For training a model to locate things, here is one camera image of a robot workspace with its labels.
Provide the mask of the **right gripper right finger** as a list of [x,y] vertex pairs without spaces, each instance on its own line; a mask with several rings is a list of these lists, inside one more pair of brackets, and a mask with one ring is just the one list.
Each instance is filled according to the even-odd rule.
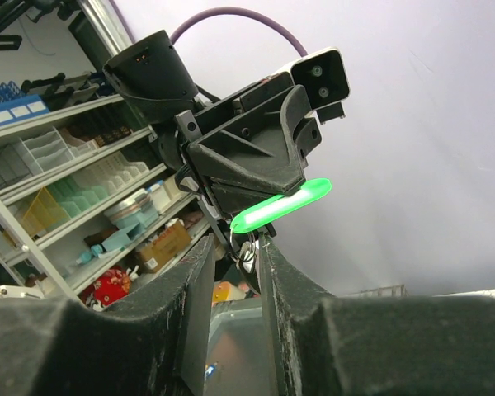
[[275,395],[495,395],[495,299],[336,297],[268,237],[257,259]]

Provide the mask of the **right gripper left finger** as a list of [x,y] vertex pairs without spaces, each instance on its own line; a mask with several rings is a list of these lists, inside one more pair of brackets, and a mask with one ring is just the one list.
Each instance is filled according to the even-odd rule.
[[215,246],[101,312],[71,299],[0,298],[0,395],[201,395]]

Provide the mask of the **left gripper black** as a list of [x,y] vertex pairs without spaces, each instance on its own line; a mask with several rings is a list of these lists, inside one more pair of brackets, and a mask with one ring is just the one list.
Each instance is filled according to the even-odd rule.
[[154,125],[179,189],[196,193],[223,220],[306,182],[306,157],[322,141],[306,116],[306,91],[287,73]]

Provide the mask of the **green key tag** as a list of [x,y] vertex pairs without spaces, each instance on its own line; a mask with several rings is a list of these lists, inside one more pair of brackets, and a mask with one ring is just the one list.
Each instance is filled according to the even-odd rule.
[[323,198],[331,189],[332,183],[327,178],[306,181],[290,196],[273,196],[243,210],[233,218],[230,229],[237,234],[252,232]]

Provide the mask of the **metal keys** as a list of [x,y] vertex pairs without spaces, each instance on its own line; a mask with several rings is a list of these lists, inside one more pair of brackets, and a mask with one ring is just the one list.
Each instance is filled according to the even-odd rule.
[[253,231],[245,233],[247,241],[239,245],[239,248],[234,247],[236,234],[233,230],[229,233],[229,245],[231,247],[231,255],[235,265],[245,280],[249,289],[255,293],[260,293],[258,283],[256,262],[257,262],[257,246]]

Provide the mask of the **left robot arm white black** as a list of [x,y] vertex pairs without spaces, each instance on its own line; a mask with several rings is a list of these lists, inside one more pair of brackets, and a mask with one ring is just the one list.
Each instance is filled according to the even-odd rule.
[[205,104],[165,31],[112,57],[103,72],[152,127],[177,188],[199,196],[226,223],[233,254],[254,234],[235,217],[305,184],[320,125],[339,116],[349,94],[342,56],[327,48]]

